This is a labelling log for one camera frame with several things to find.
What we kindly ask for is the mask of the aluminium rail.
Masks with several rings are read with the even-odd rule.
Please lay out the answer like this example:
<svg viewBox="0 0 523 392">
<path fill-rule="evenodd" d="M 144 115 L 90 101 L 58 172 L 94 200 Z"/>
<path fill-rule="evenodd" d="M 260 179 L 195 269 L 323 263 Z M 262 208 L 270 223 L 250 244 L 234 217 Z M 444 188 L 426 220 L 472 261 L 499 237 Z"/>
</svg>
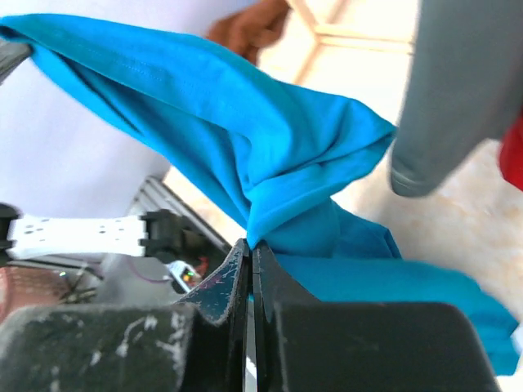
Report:
<svg viewBox="0 0 523 392">
<path fill-rule="evenodd" d="M 231 249 L 231 245 L 195 210 L 173 193 L 161 180 L 149 176 L 135 193 L 127 214 L 138 215 L 159 209 L 168 209 L 179 216 L 186 216 L 199 232 L 204 234 L 225 254 Z"/>
</svg>

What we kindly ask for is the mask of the blue t shirt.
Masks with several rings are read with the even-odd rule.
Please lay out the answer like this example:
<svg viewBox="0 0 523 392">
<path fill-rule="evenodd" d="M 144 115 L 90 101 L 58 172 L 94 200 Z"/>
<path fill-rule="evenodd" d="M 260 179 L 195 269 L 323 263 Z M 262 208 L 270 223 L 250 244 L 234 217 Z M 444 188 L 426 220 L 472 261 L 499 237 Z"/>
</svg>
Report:
<svg viewBox="0 0 523 392">
<path fill-rule="evenodd" d="M 391 232 L 332 196 L 381 161 L 394 126 L 358 100 L 289 85 L 188 34 L 80 16 L 6 16 L 59 87 L 162 154 L 323 301 L 439 301 L 471 321 L 496 374 L 517 321 L 465 274 L 405 261 Z"/>
</svg>

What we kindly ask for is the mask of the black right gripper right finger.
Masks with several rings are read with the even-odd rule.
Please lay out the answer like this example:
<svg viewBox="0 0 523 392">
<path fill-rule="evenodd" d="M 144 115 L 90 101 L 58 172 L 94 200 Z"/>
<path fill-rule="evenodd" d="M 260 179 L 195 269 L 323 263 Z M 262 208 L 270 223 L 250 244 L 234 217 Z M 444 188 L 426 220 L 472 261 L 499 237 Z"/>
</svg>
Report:
<svg viewBox="0 0 523 392">
<path fill-rule="evenodd" d="M 253 251 L 261 391 L 496 391 L 471 323 L 452 305 L 324 302 Z"/>
</svg>

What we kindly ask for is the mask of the red t shirt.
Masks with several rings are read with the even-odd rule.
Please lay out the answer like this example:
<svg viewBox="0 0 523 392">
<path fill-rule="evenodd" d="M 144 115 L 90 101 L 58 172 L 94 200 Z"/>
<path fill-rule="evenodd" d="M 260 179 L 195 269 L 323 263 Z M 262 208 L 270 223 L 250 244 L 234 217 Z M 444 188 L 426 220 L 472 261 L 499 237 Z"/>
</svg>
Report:
<svg viewBox="0 0 523 392">
<path fill-rule="evenodd" d="M 502 140 L 499 152 L 499 169 L 503 179 L 523 190 L 522 117 L 519 117 Z"/>
</svg>

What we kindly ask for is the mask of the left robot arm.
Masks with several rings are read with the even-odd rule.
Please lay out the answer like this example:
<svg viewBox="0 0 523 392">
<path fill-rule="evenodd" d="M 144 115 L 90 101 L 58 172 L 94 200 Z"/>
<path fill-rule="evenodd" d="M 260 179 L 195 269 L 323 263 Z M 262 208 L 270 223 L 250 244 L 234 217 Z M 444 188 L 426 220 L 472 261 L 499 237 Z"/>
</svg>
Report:
<svg viewBox="0 0 523 392">
<path fill-rule="evenodd" d="M 15 259 L 57 253 L 141 256 L 146 224 L 128 209 L 168 161 L 109 125 L 25 60 L 1 85 L 1 200 L 21 215 L 3 233 Z"/>
</svg>

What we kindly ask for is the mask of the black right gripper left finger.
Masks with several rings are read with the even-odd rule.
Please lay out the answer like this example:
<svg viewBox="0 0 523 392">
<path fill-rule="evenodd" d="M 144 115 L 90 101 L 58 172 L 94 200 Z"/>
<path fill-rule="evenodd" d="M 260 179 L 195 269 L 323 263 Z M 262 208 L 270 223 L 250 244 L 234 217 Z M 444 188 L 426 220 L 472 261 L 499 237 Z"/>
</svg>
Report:
<svg viewBox="0 0 523 392">
<path fill-rule="evenodd" d="M 243 391 L 250 250 L 240 239 L 222 264 L 178 302 L 191 312 L 181 391 Z"/>
</svg>

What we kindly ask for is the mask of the grey t shirt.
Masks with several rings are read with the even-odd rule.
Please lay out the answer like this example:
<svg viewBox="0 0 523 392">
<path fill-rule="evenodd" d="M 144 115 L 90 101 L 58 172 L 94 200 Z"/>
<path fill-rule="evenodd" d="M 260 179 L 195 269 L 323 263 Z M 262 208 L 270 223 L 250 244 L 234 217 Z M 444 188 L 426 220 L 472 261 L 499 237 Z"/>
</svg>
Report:
<svg viewBox="0 0 523 392">
<path fill-rule="evenodd" d="M 390 183 L 427 196 L 522 109 L 522 3 L 423 1 Z"/>
</svg>

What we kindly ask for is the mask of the wooden clothes rack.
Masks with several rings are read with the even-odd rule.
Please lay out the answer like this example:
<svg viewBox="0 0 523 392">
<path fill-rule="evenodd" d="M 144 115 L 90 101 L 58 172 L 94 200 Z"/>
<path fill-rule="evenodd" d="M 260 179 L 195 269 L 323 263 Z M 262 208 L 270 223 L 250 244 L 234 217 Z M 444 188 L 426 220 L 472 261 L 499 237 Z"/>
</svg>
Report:
<svg viewBox="0 0 523 392">
<path fill-rule="evenodd" d="M 329 9 L 317 16 L 308 1 L 289 1 L 288 5 L 312 38 L 293 82 L 303 83 L 315 58 L 327 47 L 411 54 L 419 4 L 419 1 L 328 1 Z"/>
</svg>

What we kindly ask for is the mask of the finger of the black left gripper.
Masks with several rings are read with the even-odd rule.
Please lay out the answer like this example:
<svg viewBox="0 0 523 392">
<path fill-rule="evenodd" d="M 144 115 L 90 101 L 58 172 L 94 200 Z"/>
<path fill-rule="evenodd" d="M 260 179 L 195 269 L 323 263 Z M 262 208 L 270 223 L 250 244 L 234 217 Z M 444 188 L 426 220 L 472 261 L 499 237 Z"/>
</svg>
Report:
<svg viewBox="0 0 523 392">
<path fill-rule="evenodd" d="M 0 83 L 13 73 L 13 71 L 32 55 L 31 46 L 2 40 L 0 42 Z"/>
</svg>

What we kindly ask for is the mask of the brown cloth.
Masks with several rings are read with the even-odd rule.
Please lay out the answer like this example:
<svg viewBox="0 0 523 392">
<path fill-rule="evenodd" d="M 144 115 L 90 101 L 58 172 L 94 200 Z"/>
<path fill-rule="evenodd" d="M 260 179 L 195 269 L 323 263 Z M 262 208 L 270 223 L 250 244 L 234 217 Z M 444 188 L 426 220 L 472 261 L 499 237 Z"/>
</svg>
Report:
<svg viewBox="0 0 523 392">
<path fill-rule="evenodd" d="M 284 0 L 258 1 L 214 23 L 206 39 L 257 65 L 259 53 L 281 38 L 288 13 Z"/>
</svg>

